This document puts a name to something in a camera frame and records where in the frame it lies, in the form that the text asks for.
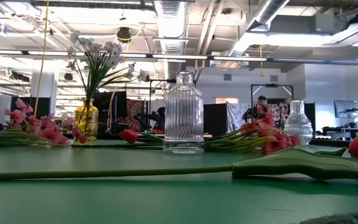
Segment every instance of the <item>ceiling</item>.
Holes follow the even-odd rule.
[[[47,50],[66,51],[67,47],[71,44],[68,37],[74,30],[80,31],[82,37],[92,37],[97,43],[103,44],[107,41],[113,41],[116,36],[115,33],[120,27],[129,27],[131,35],[136,36],[136,38],[133,38],[130,44],[124,47],[126,52],[161,52],[160,42],[153,40],[153,37],[158,37],[158,20],[154,11],[127,9],[127,7],[111,9],[109,8],[110,1],[108,0],[66,0],[65,2],[69,2],[70,7],[67,7],[68,4],[64,4],[63,1],[51,0],[53,4],[49,7],[48,27],[53,30],[53,35],[50,34],[49,30],[47,31]],[[19,1],[12,1],[9,4],[5,3],[0,1],[0,24],[7,27],[6,34],[0,36],[0,49],[42,50],[46,10],[44,5],[46,1],[27,1],[25,4]],[[212,16],[212,21],[214,19],[217,20],[217,26],[213,32],[213,39],[208,46],[207,54],[230,49],[236,39],[244,32],[242,30],[244,16],[252,13],[257,8],[258,3],[259,1],[254,0],[226,0],[224,2],[224,14],[213,14]],[[196,52],[203,29],[203,18],[209,4],[210,0],[196,0],[188,5],[186,22],[186,38],[188,43],[185,49],[186,54],[195,54]],[[146,1],[146,7],[152,7],[151,1]],[[343,13],[355,9],[358,9],[358,1],[293,0],[280,11],[279,15],[311,17],[316,13]],[[358,51],[358,48],[355,47],[337,47],[335,54],[330,54],[332,51],[329,49],[261,45],[261,48],[259,46],[249,47],[246,53],[259,57],[261,49],[263,57],[297,58],[304,57],[305,55],[313,56],[313,52],[318,52],[322,56],[326,52],[327,57],[342,57],[346,59],[356,59],[358,57],[358,54],[354,53]],[[66,68],[67,63],[70,61],[69,58],[55,60],[57,66],[60,67],[58,84],[60,86],[80,86],[81,83],[76,75],[74,75],[73,81],[66,81],[64,79],[64,74],[71,72],[69,68]],[[249,64],[249,68],[259,66],[260,62],[250,62]],[[264,68],[283,68],[285,66],[285,63],[267,63],[264,65]],[[0,87],[0,91],[13,95],[29,95],[30,83],[8,77],[7,69],[31,79],[33,59],[0,57],[0,83],[19,83],[23,85],[22,87]],[[162,62],[137,62],[136,71],[139,72],[140,69],[148,71],[152,78],[165,79]],[[148,98],[149,83],[134,81],[127,86],[143,88],[128,90],[128,95],[134,98]],[[109,88],[115,88],[115,86],[107,86],[106,89]],[[60,105],[62,111],[73,110],[75,106],[81,104],[77,99],[82,95],[84,95],[84,92],[81,88],[59,88],[58,99],[60,100],[58,100],[57,105]],[[162,92],[157,91],[154,97],[161,98]]]

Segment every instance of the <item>ventilation duct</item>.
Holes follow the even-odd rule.
[[[155,1],[158,14],[158,35],[163,38],[182,39],[185,37],[187,2]],[[180,40],[161,40],[163,54],[183,54],[185,43]],[[165,78],[175,78],[175,73],[181,70],[181,63],[164,62]]]
[[[246,32],[261,25],[268,26],[289,1],[290,0],[261,0],[255,11],[255,16],[246,24]],[[227,51],[226,56],[239,57],[244,54],[251,44],[252,42],[247,40],[246,35],[243,35],[234,43],[232,48]]]

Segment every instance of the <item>white column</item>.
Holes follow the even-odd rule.
[[[41,60],[34,60],[31,78],[31,97],[37,96],[37,87],[41,71]],[[57,84],[59,78],[59,63],[54,60],[44,61],[42,79],[38,97],[50,98],[50,114],[55,113],[57,99]]]

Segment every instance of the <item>glass vase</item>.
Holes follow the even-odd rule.
[[[85,133],[89,141],[93,141],[98,135],[99,110],[93,106],[93,99],[90,99],[88,106],[87,110],[86,99],[83,99],[83,106],[75,110],[75,127]]]
[[[193,73],[178,72],[177,84],[165,97],[165,152],[204,152],[203,107],[203,96],[193,83]]]
[[[290,103],[290,116],[285,121],[284,131],[299,134],[302,145],[308,145],[313,138],[311,122],[305,115],[305,100],[293,100]]]

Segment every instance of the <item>man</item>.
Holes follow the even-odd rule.
[[[266,100],[265,96],[258,97],[257,106],[253,107],[252,109],[249,108],[247,110],[247,112],[244,113],[244,115],[242,115],[242,119],[247,120],[249,118],[254,118],[254,119],[264,118],[265,117],[264,114],[258,113],[258,108],[257,108],[258,106],[261,106],[263,108],[264,112],[267,112],[267,100]]]

